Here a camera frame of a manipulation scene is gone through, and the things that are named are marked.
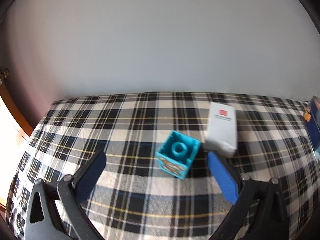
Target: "white wall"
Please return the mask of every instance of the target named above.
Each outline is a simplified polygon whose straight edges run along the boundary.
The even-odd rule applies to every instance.
[[[5,24],[31,124],[81,95],[320,94],[320,36],[298,0],[16,0]]]

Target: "red logo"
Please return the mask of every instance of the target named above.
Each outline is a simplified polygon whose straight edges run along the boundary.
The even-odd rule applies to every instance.
[[[228,115],[228,112],[227,112],[226,110],[220,109],[220,110],[219,110],[219,114],[220,114],[220,115],[227,116],[227,115]]]

